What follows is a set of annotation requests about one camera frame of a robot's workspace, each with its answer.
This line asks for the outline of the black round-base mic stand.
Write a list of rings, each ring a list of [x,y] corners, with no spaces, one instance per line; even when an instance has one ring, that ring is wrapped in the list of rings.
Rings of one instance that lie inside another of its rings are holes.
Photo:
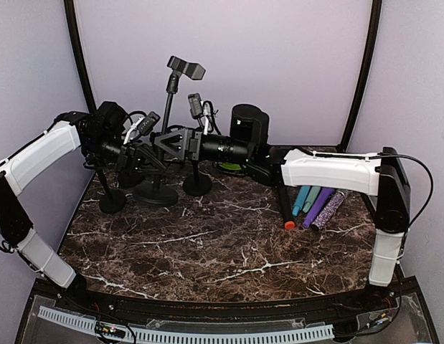
[[[171,69],[166,86],[166,104],[164,108],[164,117],[162,119],[161,134],[153,140],[153,146],[156,148],[156,158],[159,163],[164,162],[165,154],[168,153],[180,160],[185,159],[185,145],[187,142],[186,129],[178,130],[175,133],[168,131],[171,108],[175,94],[179,89],[179,81],[182,75],[190,80],[202,80],[206,72],[205,68],[196,62],[187,62],[179,57],[172,55],[169,58],[167,67]],[[153,183],[140,183],[133,190],[135,200],[148,206],[167,207],[173,206],[179,200],[178,193],[171,187],[162,184],[162,176],[166,172],[166,167],[158,171],[153,176]]]
[[[86,169],[94,170],[98,180],[103,187],[104,195],[99,199],[99,208],[104,214],[115,214],[121,211],[126,205],[126,195],[118,189],[111,189],[103,168],[94,158],[86,158],[84,162]]]
[[[212,181],[209,176],[199,172],[199,163],[192,161],[193,174],[187,176],[183,183],[183,190],[190,196],[203,196],[212,190]]]
[[[143,181],[143,177],[138,174],[121,172],[118,174],[118,186],[121,188],[133,188]]]

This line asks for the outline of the light blue microphone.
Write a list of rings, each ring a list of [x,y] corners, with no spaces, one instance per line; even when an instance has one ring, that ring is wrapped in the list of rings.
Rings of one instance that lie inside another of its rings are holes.
[[[293,210],[292,210],[293,216],[298,216],[300,214],[310,190],[311,190],[310,186],[301,186],[293,205]]]

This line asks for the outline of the mint green microphone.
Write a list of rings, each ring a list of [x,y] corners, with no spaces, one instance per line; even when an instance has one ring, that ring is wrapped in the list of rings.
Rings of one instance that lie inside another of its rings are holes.
[[[314,202],[318,198],[318,195],[319,195],[320,191],[321,191],[321,187],[320,186],[312,186],[310,188],[310,191],[308,192],[306,200],[305,200],[305,202],[303,204],[303,208],[302,208],[302,212],[303,213],[307,214],[309,212],[309,210],[313,206]]]

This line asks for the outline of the purple microphone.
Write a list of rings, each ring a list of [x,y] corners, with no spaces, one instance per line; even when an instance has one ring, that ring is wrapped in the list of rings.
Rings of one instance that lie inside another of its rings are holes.
[[[316,200],[313,203],[313,206],[308,211],[302,226],[305,229],[308,229],[312,222],[316,219],[322,208],[325,206],[327,200],[329,197],[333,195],[335,192],[334,188],[322,188],[319,195],[317,196]]]

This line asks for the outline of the rhinestone silver microphone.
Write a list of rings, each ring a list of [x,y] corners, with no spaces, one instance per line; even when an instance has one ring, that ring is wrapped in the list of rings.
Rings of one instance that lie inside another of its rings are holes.
[[[347,192],[345,190],[338,190],[330,198],[325,207],[320,211],[319,215],[311,224],[311,229],[313,231],[322,230],[327,222],[332,218],[332,216],[339,209],[340,205],[346,198]]]

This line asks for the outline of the black tripod shock-mount stand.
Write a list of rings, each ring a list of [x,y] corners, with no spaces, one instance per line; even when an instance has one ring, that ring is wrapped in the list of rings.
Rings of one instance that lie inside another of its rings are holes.
[[[187,132],[187,127],[183,126],[183,125],[170,125],[165,133],[162,133],[161,136],[164,137],[182,137],[185,133]]]

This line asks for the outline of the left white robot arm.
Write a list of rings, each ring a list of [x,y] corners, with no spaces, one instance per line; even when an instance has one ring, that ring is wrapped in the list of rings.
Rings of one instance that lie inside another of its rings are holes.
[[[85,291],[86,279],[41,238],[19,196],[50,166],[80,150],[103,185],[101,210],[107,214],[120,211],[126,197],[122,191],[109,188],[103,175],[106,165],[112,163],[129,173],[158,173],[165,169],[153,150],[140,142],[160,120],[159,115],[137,114],[140,118],[126,127],[131,114],[115,102],[105,101],[94,113],[62,113],[46,131],[0,161],[0,235],[5,241],[2,248],[18,252],[38,273],[66,290],[66,302],[78,312],[88,312],[93,307],[93,296]]]

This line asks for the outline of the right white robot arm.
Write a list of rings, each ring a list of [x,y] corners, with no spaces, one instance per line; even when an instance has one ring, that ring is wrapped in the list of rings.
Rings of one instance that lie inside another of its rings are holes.
[[[410,183],[401,163],[404,157],[390,147],[366,154],[281,148],[268,144],[268,128],[268,114],[254,105],[239,104],[232,109],[228,136],[181,128],[156,135],[153,144],[180,161],[244,165],[253,180],[276,188],[287,228],[293,227],[289,187],[319,186],[376,197],[370,286],[358,296],[363,310],[375,310],[386,298],[384,287],[392,281],[414,221],[410,216]]]

